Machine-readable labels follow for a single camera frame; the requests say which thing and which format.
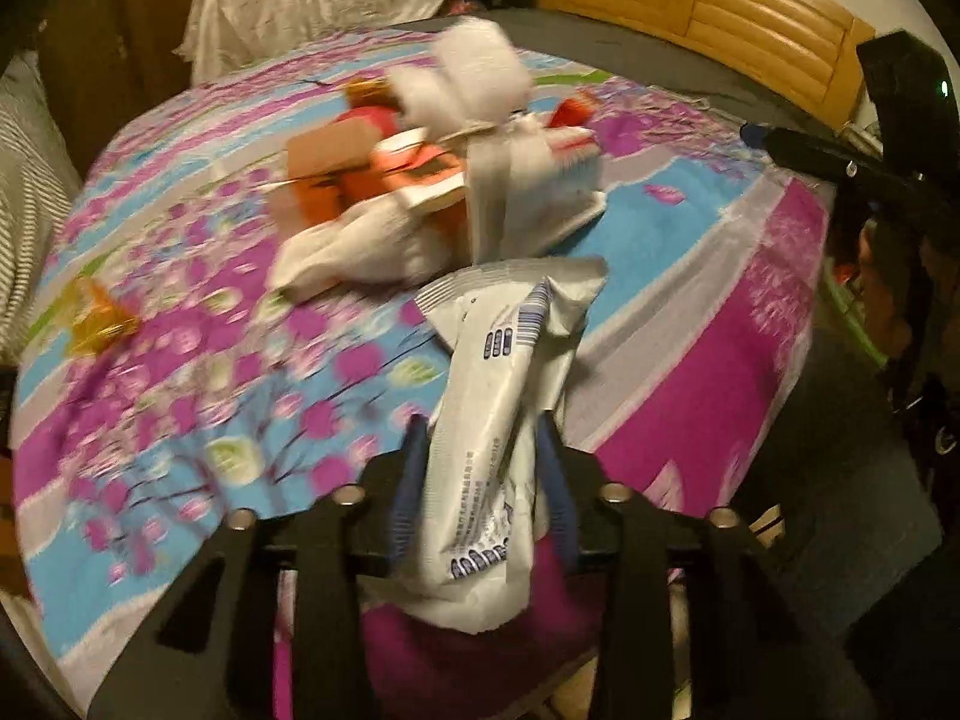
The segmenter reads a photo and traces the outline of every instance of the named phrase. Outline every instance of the striped fabric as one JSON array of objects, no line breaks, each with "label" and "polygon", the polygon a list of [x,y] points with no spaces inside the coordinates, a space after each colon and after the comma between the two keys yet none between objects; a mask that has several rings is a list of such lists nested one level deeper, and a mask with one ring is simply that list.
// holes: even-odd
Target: striped fabric
[{"label": "striped fabric", "polygon": [[37,55],[13,57],[0,79],[0,361],[26,343],[32,291],[80,177],[47,109]]}]

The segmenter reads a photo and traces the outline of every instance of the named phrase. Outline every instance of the colorful bedspread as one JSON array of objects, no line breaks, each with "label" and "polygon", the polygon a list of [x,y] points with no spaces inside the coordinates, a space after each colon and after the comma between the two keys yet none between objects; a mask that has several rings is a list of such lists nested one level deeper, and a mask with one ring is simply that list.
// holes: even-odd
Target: colorful bedspread
[{"label": "colorful bedspread", "polygon": [[[125,127],[46,263],[14,418],[21,547],[54,656],[86,706],[139,620],[233,507],[307,507],[397,446],[448,371],[406,290],[266,293],[259,187],[357,74],[430,62],[428,37],[340,35],[192,89]],[[805,355],[826,214],[736,132],[662,92],[522,52],[533,107],[602,101],[606,215],[559,247],[610,280],[571,375],[566,437],[669,509],[730,498]],[[144,319],[66,356],[64,288],[95,274]],[[495,716],[595,642],[596,579],[538,546],[531,608],[480,637],[367,610],[390,716]],[[282,652],[278,664],[282,666]],[[289,689],[277,682],[277,713]]]}]

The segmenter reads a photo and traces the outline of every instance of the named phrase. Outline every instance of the white tissue pack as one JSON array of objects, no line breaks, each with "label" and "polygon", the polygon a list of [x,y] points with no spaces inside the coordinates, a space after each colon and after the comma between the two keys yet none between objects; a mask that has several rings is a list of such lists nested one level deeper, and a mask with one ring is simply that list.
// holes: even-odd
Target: white tissue pack
[{"label": "white tissue pack", "polygon": [[599,258],[512,260],[457,271],[418,294],[453,356],[415,546],[400,574],[368,586],[381,600],[472,634],[526,608],[536,417],[560,401],[606,276]]}]

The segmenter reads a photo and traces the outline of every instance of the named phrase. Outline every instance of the headboard panel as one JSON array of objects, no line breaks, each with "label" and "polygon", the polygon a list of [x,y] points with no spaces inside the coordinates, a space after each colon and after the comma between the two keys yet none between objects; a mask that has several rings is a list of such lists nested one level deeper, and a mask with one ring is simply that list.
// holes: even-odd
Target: headboard panel
[{"label": "headboard panel", "polygon": [[874,30],[831,0],[541,0],[716,59],[834,129],[856,111],[856,45]]}]

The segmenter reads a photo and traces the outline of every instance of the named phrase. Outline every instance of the crumpled white package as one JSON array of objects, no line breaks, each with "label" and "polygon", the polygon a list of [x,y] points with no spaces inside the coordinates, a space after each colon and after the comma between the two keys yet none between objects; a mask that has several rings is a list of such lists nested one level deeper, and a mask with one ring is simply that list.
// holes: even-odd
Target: crumpled white package
[{"label": "crumpled white package", "polygon": [[431,53],[435,70],[387,69],[406,121],[426,127],[430,140],[477,124],[505,124],[526,110],[533,79],[496,23],[464,17],[440,33]]},{"label": "crumpled white package", "polygon": [[416,304],[453,356],[412,553],[395,578],[365,583],[374,598],[470,634],[527,607],[536,417],[558,406],[606,277],[600,258],[514,260],[419,292]]},{"label": "crumpled white package", "polygon": [[193,0],[176,53],[194,86],[337,30],[427,19],[443,0]]},{"label": "crumpled white package", "polygon": [[283,242],[267,273],[267,289],[300,303],[343,280],[422,284],[451,256],[443,233],[403,209],[392,194],[381,194]]},{"label": "crumpled white package", "polygon": [[474,264],[543,254],[607,210],[601,149],[584,127],[534,116],[467,145],[467,219]]}]

